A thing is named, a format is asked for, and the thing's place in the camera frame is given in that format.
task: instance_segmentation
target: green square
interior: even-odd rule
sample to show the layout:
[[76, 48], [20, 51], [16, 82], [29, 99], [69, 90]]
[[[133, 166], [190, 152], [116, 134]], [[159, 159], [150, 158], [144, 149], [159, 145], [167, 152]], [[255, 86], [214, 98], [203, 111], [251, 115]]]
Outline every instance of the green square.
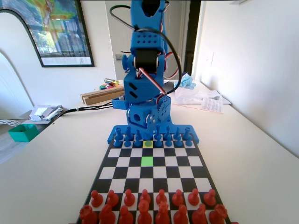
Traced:
[[154, 166], [154, 157], [153, 156], [143, 156], [141, 158], [142, 167], [153, 167]]

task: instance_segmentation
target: white wall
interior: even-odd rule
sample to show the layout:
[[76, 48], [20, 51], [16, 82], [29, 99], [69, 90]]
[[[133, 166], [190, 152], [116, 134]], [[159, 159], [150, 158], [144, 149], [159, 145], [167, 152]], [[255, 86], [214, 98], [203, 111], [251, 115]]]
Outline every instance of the white wall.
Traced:
[[81, 1], [95, 67], [42, 68], [21, 22], [0, 14], [0, 51], [13, 63], [34, 105], [73, 107], [104, 78], [115, 79], [104, 1]]
[[197, 75], [299, 156], [299, 1], [229, 3], [206, 2]]

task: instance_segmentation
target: chessboard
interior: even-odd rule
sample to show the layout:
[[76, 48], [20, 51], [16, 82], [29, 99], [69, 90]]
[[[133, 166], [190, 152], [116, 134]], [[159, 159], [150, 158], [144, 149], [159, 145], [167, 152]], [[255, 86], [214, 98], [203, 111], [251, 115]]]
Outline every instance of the chessboard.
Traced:
[[[134, 145], [136, 135], [134, 134], [134, 139], [127, 147], [125, 146], [125, 135], [123, 136], [124, 138], [121, 140], [122, 143], [119, 147], [114, 146], [114, 138], [110, 143], [88, 193], [85, 205], [90, 205], [92, 210], [99, 216], [101, 209], [107, 203], [108, 191], [113, 190], [119, 197], [117, 205], [112, 208], [116, 217], [115, 223], [118, 223], [120, 208], [124, 205], [124, 197], [126, 196], [125, 191], [130, 189], [135, 196], [135, 202], [128, 207], [128, 210], [133, 214], [133, 223], [136, 224], [140, 214], [138, 209], [140, 196], [142, 191], [146, 189], [151, 198], [149, 213], [152, 217], [152, 223], [155, 223], [155, 216], [159, 211], [156, 197], [159, 190], [163, 189], [169, 205], [170, 223], [174, 224], [173, 217], [178, 211], [178, 206], [174, 205], [171, 199], [179, 189], [182, 191], [183, 204], [187, 208], [188, 223], [193, 223], [192, 213], [203, 203], [206, 206], [207, 223], [210, 224], [209, 213], [214, 210], [215, 205], [222, 204], [222, 201], [193, 137], [191, 139], [192, 145], [188, 144], [190, 146], [186, 145], [186, 141], [183, 140], [183, 144], [177, 147], [173, 134], [171, 134], [171, 139], [168, 137], [171, 145], [168, 142], [167, 145], [170, 146], [167, 146], [164, 134], [162, 134], [160, 139], [163, 143], [160, 147], [155, 145], [155, 141], [157, 141], [155, 136], [147, 141], [140, 139], [141, 144], [136, 147]], [[191, 205], [188, 201], [188, 195], [193, 189], [197, 189], [199, 192], [199, 204], [196, 206]], [[216, 192], [216, 204], [214, 206], [209, 206], [204, 201], [204, 194], [208, 193], [210, 189], [214, 189]], [[91, 192], [93, 190], [97, 190], [103, 196], [103, 203], [99, 207], [91, 205]], [[82, 220], [78, 218], [76, 223], [81, 224]], [[225, 223], [231, 224], [229, 217], [225, 218]]]

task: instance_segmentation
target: white square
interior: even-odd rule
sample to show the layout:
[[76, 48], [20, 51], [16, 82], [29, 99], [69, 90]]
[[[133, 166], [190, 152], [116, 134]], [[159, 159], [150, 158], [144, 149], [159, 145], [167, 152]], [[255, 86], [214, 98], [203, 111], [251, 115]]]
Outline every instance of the white square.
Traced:
[[207, 178], [195, 178], [197, 190], [199, 192], [209, 192], [212, 189], [211, 184]]
[[202, 203], [199, 199], [199, 203], [195, 206], [191, 205], [189, 203], [189, 200], [188, 200], [188, 196], [191, 192], [184, 192], [184, 196], [185, 196], [185, 201], [186, 201], [186, 207], [187, 207], [187, 210], [190, 211], [190, 210], [197, 210], [199, 208], [199, 205]]
[[202, 163], [201, 163], [200, 158], [198, 156], [188, 156], [188, 160], [189, 160], [190, 166], [192, 166], [192, 167], [202, 167]]
[[112, 179], [115, 172], [115, 167], [104, 167], [99, 179]]
[[[156, 202], [156, 198], [158, 196], [159, 193], [154, 193], [154, 211], [159, 211], [159, 205], [157, 204]], [[166, 196], [166, 199], [167, 199], [167, 204], [168, 204], [168, 210], [170, 210], [170, 206], [169, 206], [169, 194], [167, 192], [165, 192], [165, 196]]]
[[177, 167], [178, 166], [177, 158], [175, 156], [166, 156], [165, 165], [167, 167]]
[[152, 178], [141, 178], [139, 179], [139, 193], [146, 189], [148, 193], [154, 192], [154, 179]]
[[176, 156], [187, 156], [186, 149], [184, 148], [175, 148]]
[[[132, 206], [127, 206], [127, 207], [128, 207], [129, 211], [136, 211], [137, 210], [138, 193], [132, 193], [132, 195], [135, 196], [134, 204]], [[121, 200], [121, 206], [125, 205], [125, 202], [124, 202], [125, 196], [126, 196], [126, 194], [123, 193], [122, 200]]]
[[154, 157], [164, 157], [164, 149], [163, 148], [154, 148]]
[[108, 157], [119, 157], [121, 153], [120, 148], [111, 148]]
[[130, 162], [130, 157], [119, 157], [116, 167], [128, 167]]
[[93, 207], [92, 206], [92, 199], [93, 198], [92, 197], [90, 198], [89, 206], [92, 207], [93, 211], [101, 211], [102, 208], [104, 207], [105, 201], [106, 201], [106, 199], [108, 197], [108, 193], [101, 193], [101, 195], [103, 196], [103, 202], [102, 202], [102, 204], [99, 207]]
[[154, 167], [154, 178], [167, 178], [166, 167]]
[[191, 167], [178, 167], [181, 178], [194, 178]]
[[141, 167], [129, 167], [127, 172], [127, 179], [140, 178]]
[[125, 189], [126, 179], [112, 179], [110, 190], [113, 190], [114, 193], [123, 193]]
[[142, 157], [142, 148], [132, 148], [131, 157]]
[[180, 178], [169, 178], [167, 179], [168, 192], [175, 193], [177, 189], [183, 192], [183, 186]]
[[171, 141], [171, 146], [167, 146], [166, 141], [163, 141], [163, 146], [164, 146], [164, 148], [174, 148], [173, 141]]

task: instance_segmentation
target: door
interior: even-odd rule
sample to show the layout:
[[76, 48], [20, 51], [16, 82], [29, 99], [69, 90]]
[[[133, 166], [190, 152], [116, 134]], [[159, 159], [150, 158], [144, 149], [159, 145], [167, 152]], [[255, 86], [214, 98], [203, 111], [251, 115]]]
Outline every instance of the door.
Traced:
[[0, 119], [27, 119], [33, 105], [18, 75], [0, 52]]
[[[109, 10], [112, 6], [115, 5], [127, 5], [131, 6], [130, 0], [115, 0], [115, 1], [105, 1], [106, 11], [108, 17], [108, 25], [110, 32], [110, 39], [112, 45], [115, 73], [117, 79], [124, 79], [125, 72], [122, 68], [121, 60], [116, 60], [116, 55], [122, 55], [121, 51], [130, 51], [131, 47], [131, 38], [132, 30], [127, 26], [123, 25], [121, 22], [114, 19]], [[171, 1], [170, 5], [167, 7], [165, 12], [165, 26], [166, 26], [166, 35], [170, 39], [173, 47], [175, 48], [177, 54], [184, 59], [185, 57], [185, 35], [184, 35], [184, 26], [185, 26], [185, 6], [186, 1]], [[130, 9], [127, 8], [116, 8], [113, 13], [131, 24], [131, 15]], [[164, 76], [169, 77], [177, 70], [177, 64], [173, 56], [168, 58], [167, 71]]]

